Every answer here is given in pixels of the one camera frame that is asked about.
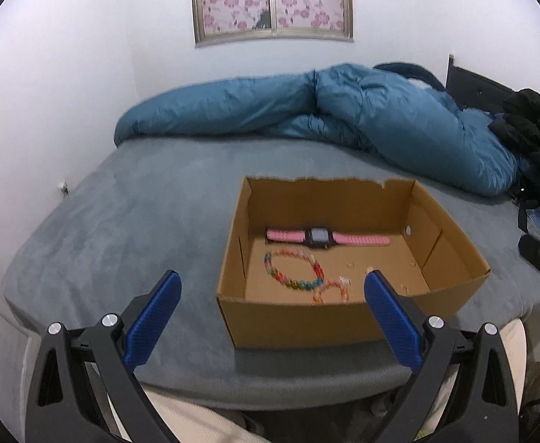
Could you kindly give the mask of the pink strap smartwatch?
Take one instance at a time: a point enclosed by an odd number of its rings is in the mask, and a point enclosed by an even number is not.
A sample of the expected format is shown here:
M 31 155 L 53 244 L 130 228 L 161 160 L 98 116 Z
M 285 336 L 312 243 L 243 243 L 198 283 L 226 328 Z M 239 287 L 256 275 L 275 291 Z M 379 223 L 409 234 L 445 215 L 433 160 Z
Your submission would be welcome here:
M 330 249 L 335 246 L 384 247 L 390 238 L 379 235 L 348 235 L 314 227 L 304 230 L 268 229 L 266 239 L 274 243 L 292 243 L 311 249 Z

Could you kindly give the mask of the black jacket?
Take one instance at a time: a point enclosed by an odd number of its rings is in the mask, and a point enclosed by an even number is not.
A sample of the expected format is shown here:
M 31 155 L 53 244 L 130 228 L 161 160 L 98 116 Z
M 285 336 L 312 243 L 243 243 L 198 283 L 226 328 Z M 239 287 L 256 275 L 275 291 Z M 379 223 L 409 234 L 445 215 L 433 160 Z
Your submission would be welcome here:
M 512 93 L 503 102 L 503 113 L 489 124 L 490 131 L 527 167 L 519 202 L 528 208 L 540 206 L 540 94 L 532 89 Z

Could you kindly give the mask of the black headboard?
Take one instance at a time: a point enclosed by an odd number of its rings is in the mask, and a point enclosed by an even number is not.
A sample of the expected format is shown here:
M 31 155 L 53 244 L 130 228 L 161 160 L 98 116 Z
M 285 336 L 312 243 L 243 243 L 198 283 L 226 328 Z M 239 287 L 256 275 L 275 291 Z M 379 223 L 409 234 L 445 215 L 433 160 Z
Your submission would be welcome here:
M 459 106 L 489 113 L 502 113 L 503 102 L 514 93 L 503 84 L 457 66 L 453 54 L 448 59 L 446 91 Z

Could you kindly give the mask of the grey bed sheet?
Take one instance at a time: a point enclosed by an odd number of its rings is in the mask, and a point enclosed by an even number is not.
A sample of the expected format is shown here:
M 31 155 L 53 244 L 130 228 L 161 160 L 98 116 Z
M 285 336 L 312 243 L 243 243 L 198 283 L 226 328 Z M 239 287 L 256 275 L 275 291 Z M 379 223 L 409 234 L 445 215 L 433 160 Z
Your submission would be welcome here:
M 216 286 L 247 176 L 359 178 L 398 170 L 380 158 L 305 140 L 138 139 L 122 144 L 18 250 L 1 281 L 39 330 L 121 312 L 169 269 L 181 302 L 138 379 L 212 407 L 284 410 L 344 403 L 404 384 L 383 341 L 317 350 L 235 350 Z

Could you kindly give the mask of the blue duvet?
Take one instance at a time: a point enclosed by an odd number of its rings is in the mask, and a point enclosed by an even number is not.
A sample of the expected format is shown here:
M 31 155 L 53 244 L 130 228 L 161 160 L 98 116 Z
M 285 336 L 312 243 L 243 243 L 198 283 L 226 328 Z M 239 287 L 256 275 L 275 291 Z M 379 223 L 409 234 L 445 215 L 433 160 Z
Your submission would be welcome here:
M 518 163 L 491 116 L 395 72 L 356 64 L 176 88 L 129 109 L 114 142 L 260 135 L 374 153 L 405 171 L 481 195 L 506 192 Z

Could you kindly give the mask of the brown cardboard box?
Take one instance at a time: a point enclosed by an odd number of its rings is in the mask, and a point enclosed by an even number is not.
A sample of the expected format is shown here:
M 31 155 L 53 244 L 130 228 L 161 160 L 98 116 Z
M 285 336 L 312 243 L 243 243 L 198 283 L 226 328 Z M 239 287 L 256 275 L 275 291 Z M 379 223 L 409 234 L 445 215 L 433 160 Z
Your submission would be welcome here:
M 386 236 L 390 244 L 311 249 L 266 239 L 268 229 L 314 227 Z M 397 294 L 443 318 L 454 316 L 490 273 L 459 225 L 415 180 L 246 178 L 217 290 L 233 345 L 318 348 L 379 339 L 364 299 L 369 266 Z

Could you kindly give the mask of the floral window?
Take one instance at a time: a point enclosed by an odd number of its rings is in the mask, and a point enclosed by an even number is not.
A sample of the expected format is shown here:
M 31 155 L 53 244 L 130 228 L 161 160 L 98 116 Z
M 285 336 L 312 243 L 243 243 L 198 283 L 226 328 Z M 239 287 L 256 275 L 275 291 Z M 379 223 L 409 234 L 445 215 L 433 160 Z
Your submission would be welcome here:
M 351 41 L 353 0 L 192 0 L 198 46 L 261 38 Z

